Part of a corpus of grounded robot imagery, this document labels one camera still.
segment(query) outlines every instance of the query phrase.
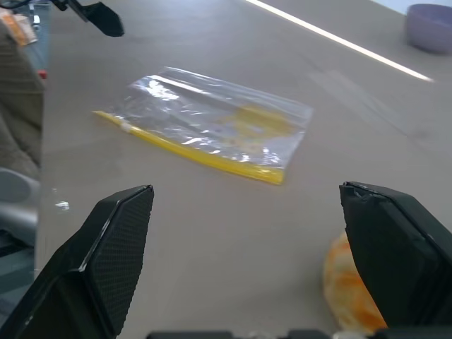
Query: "table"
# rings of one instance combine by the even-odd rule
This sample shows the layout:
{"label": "table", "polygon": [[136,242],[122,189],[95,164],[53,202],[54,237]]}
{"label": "table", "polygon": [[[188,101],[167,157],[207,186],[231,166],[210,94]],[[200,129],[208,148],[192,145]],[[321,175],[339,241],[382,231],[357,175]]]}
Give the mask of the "table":
{"label": "table", "polygon": [[[98,200],[152,184],[143,271],[121,338],[168,329],[334,331],[321,266],[345,226],[343,181],[404,191],[445,225],[452,219],[450,59],[407,46],[403,17],[370,1],[266,1],[433,81],[245,0],[111,0],[126,28],[119,39],[52,12],[36,265]],[[190,162],[90,113],[163,66],[312,106],[285,183]]]}

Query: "khaki pants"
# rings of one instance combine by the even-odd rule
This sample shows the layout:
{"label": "khaki pants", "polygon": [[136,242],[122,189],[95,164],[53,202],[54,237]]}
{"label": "khaki pants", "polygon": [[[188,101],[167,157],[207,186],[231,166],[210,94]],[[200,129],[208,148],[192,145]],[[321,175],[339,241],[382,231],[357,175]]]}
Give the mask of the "khaki pants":
{"label": "khaki pants", "polygon": [[0,22],[0,167],[39,175],[44,86]]}

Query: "plastic bag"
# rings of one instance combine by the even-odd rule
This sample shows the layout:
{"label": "plastic bag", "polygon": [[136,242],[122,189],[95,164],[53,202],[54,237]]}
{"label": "plastic bag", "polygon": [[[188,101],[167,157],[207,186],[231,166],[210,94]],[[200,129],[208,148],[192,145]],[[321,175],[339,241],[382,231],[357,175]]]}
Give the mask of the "plastic bag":
{"label": "plastic bag", "polygon": [[164,68],[108,112],[123,130],[205,165],[280,184],[312,109],[207,76]]}

